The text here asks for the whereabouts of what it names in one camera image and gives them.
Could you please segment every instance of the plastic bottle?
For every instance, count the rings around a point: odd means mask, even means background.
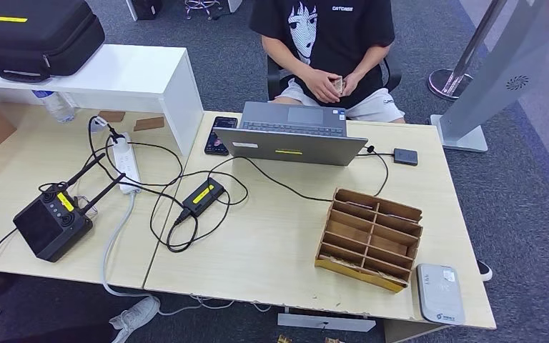
[[[57,121],[66,123],[74,119],[74,109],[70,107],[65,98],[55,91],[32,91],[34,95],[41,99],[47,111]]]

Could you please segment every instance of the laptop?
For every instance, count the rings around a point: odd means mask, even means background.
[[[367,139],[346,137],[346,110],[246,102],[238,129],[214,128],[232,156],[347,166]]]

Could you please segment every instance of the black device with antennas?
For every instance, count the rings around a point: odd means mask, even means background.
[[[106,193],[117,185],[120,174],[85,207],[80,208],[66,189],[89,171],[105,154],[96,156],[68,182],[51,184],[35,200],[14,217],[14,224],[35,256],[56,262],[93,226],[89,211]]]

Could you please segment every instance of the hand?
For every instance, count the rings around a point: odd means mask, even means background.
[[[355,73],[350,73],[348,76],[344,78],[344,90],[342,91],[342,96],[349,96],[351,95],[355,89],[357,88],[357,85],[359,84],[359,81],[363,79],[363,76]]]
[[[326,104],[340,102],[340,95],[331,83],[332,80],[339,78],[338,75],[310,68],[300,78],[319,101]]]

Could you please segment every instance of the speaker grille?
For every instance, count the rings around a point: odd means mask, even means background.
[[[523,89],[529,83],[529,76],[519,75],[514,76],[512,79],[506,82],[506,89],[509,91],[518,91]]]

